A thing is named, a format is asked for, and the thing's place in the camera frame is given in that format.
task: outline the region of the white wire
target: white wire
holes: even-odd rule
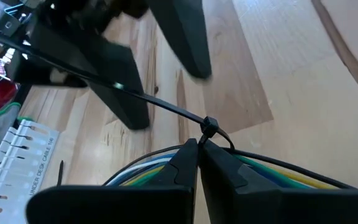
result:
[[[168,162],[171,159],[172,158],[157,159],[157,160],[154,160],[154,161],[151,161],[151,162],[146,162],[146,163],[139,164],[137,166],[131,167],[129,169],[126,169],[126,170],[122,171],[120,174],[118,174],[117,177],[115,177],[113,180],[110,180],[110,182],[108,182],[107,185],[112,185],[116,180],[118,180],[118,178],[122,177],[123,175],[125,175],[125,174],[127,174],[129,172],[132,172],[132,171],[137,170],[137,169],[141,169],[143,167],[151,166],[151,165],[154,165],[154,164],[159,164],[161,162]]]

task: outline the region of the black plastic clip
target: black plastic clip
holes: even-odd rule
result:
[[[200,124],[201,132],[203,133],[201,139],[198,141],[198,146],[204,146],[205,142],[213,137],[219,130],[218,121],[215,118],[209,116],[205,117]]]

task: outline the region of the wooden floor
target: wooden floor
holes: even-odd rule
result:
[[[194,82],[155,19],[122,16],[105,35],[130,45],[148,94],[219,121],[238,149],[358,187],[358,84],[310,0],[205,0],[213,79]],[[150,151],[200,137],[197,124],[149,106],[152,127],[128,130],[90,90],[34,87],[21,114],[61,132],[43,187],[102,184]],[[225,146],[221,138],[214,142]],[[208,223],[201,182],[196,223]]]

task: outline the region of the cable bundle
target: cable bundle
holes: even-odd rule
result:
[[[159,156],[154,159],[143,162],[139,165],[133,166],[134,164],[144,160],[150,156],[161,154],[168,151],[173,151],[181,148],[182,146],[172,146],[166,149],[152,152],[144,155],[137,160],[131,162],[116,174],[114,174],[105,184],[103,185],[121,185],[121,186],[141,186],[150,180],[153,176],[160,172],[166,163],[175,155],[175,153]],[[274,182],[280,187],[296,188],[296,189],[355,189],[354,187],[339,182],[337,180],[325,177],[323,175],[314,173],[310,170],[306,170],[302,167],[298,167],[293,164],[289,164],[283,161],[279,161],[266,156],[258,154],[232,150],[230,148],[223,148],[227,152],[230,152],[234,157],[238,158],[244,164],[249,166],[251,169],[256,171],[259,175],[262,175],[266,179]],[[286,169],[293,170],[310,178],[307,178],[300,174],[295,174],[283,169],[277,169],[270,166],[262,165],[252,159],[268,162],[276,166],[284,167]]]

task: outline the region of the yellow wire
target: yellow wire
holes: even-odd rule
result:
[[[288,172],[286,170],[281,170],[281,169],[277,169],[277,168],[274,168],[274,167],[270,167],[270,168],[275,170],[276,172],[278,172],[278,173],[290,178],[290,179],[296,180],[298,182],[307,184],[307,185],[312,186],[312,187],[316,187],[318,189],[336,189],[335,187],[333,187],[331,185],[324,184],[324,183],[318,182],[316,180],[313,180],[313,179],[303,177],[303,176],[298,175],[298,174]]]
[[[164,165],[159,166],[159,167],[157,167],[157,168],[154,168],[154,169],[152,169],[152,170],[149,170],[149,171],[147,171],[147,172],[145,172],[145,173],[143,173],[143,174],[137,176],[135,179],[132,179],[132,180],[126,182],[125,184],[122,184],[122,186],[132,185],[134,182],[136,182],[137,180],[139,180],[139,179],[145,177],[146,175],[154,174],[155,172],[159,172],[160,170],[162,170],[162,168],[164,168]]]

